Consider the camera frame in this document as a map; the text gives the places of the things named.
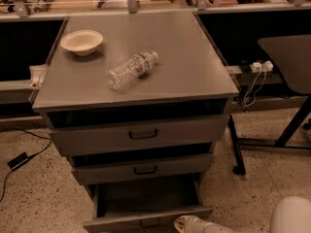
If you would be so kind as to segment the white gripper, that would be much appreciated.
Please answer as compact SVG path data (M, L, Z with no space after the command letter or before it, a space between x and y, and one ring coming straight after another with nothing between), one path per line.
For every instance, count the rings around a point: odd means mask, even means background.
M174 220L174 227L179 233L208 233L213 225L197 216L179 216Z

